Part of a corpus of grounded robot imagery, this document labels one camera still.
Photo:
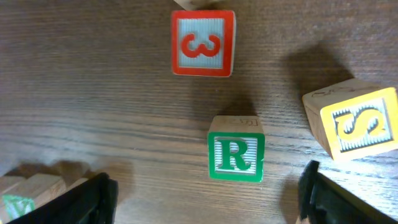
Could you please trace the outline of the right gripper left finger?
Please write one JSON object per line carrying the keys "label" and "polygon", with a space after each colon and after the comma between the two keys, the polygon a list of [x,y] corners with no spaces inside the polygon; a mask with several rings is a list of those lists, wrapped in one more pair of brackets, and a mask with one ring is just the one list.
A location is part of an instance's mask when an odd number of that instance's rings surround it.
{"label": "right gripper left finger", "polygon": [[113,224],[118,182],[102,172],[10,224]]}

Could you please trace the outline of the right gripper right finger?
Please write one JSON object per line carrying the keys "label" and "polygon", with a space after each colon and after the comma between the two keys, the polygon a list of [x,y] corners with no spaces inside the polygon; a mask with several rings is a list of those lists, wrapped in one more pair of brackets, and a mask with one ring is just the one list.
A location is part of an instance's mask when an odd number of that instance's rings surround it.
{"label": "right gripper right finger", "polygon": [[298,182],[298,223],[397,224],[336,182],[319,173],[318,161],[310,161]]}

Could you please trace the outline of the green V block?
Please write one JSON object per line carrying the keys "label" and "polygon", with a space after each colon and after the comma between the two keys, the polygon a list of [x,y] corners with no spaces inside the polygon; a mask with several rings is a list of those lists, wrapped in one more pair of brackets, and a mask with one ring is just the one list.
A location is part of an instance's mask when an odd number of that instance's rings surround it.
{"label": "green V block", "polygon": [[1,223],[9,223],[57,198],[66,190],[62,177],[36,174],[1,195]]}

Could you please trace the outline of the green R block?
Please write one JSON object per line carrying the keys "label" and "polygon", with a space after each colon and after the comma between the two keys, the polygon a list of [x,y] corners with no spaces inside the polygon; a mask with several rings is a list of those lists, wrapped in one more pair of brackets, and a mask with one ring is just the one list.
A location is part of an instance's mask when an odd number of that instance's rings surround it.
{"label": "green R block", "polygon": [[209,176],[218,180],[262,182],[265,142],[258,116],[215,116],[208,132]]}

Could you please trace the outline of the blue P block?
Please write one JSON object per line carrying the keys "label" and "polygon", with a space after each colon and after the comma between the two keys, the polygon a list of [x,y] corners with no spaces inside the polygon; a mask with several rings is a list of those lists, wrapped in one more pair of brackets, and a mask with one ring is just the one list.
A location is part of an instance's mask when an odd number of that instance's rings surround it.
{"label": "blue P block", "polygon": [[74,189],[75,187],[81,185],[82,183],[86,182],[88,179],[87,178],[80,178],[78,179],[76,182],[74,182],[73,184],[71,184],[68,188],[67,191]]}

